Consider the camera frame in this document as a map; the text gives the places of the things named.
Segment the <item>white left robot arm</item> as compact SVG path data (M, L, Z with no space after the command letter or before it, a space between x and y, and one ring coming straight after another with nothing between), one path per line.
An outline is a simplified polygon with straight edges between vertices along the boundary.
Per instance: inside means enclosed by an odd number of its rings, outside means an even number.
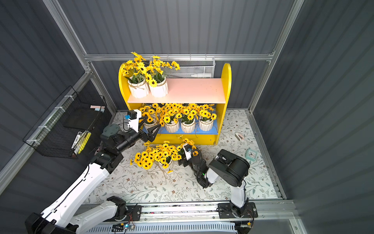
M145 122L139 110L130 111L123 126L111 124L104 128L102 144L80 177L50 206L41 213L32 213L25 221L29 234L81 234L99 223L126 219L131 212L126 202L116 196L109 197L101 205L82 214L77 210L91 192L106 179L123 159L122 153L138 140L153 142L161 128L160 124L144 132Z

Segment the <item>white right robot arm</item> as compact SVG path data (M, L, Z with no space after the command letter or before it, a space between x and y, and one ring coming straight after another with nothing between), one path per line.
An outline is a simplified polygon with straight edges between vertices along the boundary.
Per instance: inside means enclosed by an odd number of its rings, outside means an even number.
M178 164L189 166L196 180L204 189L210 187L219 178L229 186L231 198L229 203L219 203L217 212L220 218L258 217L254 203L249 202L245 194L245 177L248 176L250 164L242 157L227 150L220 150L217 156L207 164L199 149L185 145L178 152L182 157Z

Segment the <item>sunflower pot top shelf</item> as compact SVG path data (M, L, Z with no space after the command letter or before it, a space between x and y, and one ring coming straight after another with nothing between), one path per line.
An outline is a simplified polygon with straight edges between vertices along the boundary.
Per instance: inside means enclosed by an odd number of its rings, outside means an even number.
M181 159L180 150L181 146L171 144L169 141L164 141L155 147L156 159L160 167L166 173L172 173L174 165Z
M131 52L131 54L134 58L123 63L119 73L127 80L131 94L135 98L143 98L149 94L149 88L146 85L147 69L143 62L145 59L136 52Z

